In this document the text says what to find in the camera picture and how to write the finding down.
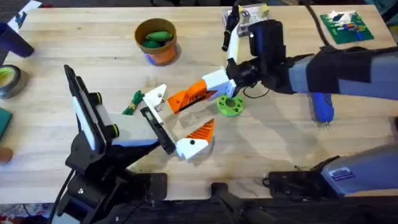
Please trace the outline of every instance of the blue handle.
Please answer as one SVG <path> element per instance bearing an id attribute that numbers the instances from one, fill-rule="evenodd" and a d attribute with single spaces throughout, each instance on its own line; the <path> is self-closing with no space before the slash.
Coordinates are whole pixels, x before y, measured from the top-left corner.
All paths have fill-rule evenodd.
<path id="1" fill-rule="evenodd" d="M 312 102 L 318 122 L 324 123 L 333 121 L 335 109 L 331 102 L 331 94 L 312 93 Z"/>

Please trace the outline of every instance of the orange plastic part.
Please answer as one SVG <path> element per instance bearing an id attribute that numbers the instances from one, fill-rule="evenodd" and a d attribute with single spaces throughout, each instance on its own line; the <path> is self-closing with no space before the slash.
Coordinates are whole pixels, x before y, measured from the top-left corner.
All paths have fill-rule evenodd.
<path id="1" fill-rule="evenodd" d="M 174 114 L 177 114 L 181 111 L 182 108 L 188 106 L 190 103 L 194 101 L 201 101 L 209 98 L 214 91 L 207 91 L 207 86 L 204 80 L 201 80 L 194 85 L 192 85 L 187 90 L 182 90 L 171 96 L 167 101 Z"/>
<path id="2" fill-rule="evenodd" d="M 214 130 L 214 119 L 207 121 L 202 127 L 196 129 L 194 132 L 189 134 L 187 138 L 192 139 L 204 139 L 207 142 L 211 141 Z"/>

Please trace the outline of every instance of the gray sleeve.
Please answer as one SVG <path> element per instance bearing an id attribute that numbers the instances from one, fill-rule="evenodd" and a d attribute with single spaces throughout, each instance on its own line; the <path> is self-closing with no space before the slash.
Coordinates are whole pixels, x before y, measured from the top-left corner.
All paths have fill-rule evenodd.
<path id="1" fill-rule="evenodd" d="M 293 91 L 309 93 L 306 69 L 313 56 L 298 61 L 289 69 Z M 398 53 L 375 57 L 371 64 L 371 82 L 339 80 L 340 94 L 398 100 Z"/>

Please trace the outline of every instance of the label sticker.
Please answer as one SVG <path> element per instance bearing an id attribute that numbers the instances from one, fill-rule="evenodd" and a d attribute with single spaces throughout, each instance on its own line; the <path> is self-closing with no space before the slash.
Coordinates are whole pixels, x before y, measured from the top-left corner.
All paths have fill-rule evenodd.
<path id="1" fill-rule="evenodd" d="M 348 167 L 342 167 L 339 169 L 331 170 L 329 171 L 329 176 L 334 181 L 346 180 L 355 177 Z"/>

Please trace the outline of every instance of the black knob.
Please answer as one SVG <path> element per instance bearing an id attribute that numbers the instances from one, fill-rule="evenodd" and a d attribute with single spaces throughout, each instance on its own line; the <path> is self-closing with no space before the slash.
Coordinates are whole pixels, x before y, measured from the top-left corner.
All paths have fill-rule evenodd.
<path id="1" fill-rule="evenodd" d="M 90 103 L 94 104 L 95 106 L 102 104 L 102 96 L 100 93 L 89 93 L 88 100 L 90 101 Z"/>
<path id="2" fill-rule="evenodd" d="M 120 135 L 119 128 L 116 124 L 111 124 L 105 127 L 106 132 L 112 137 L 117 138 Z"/>

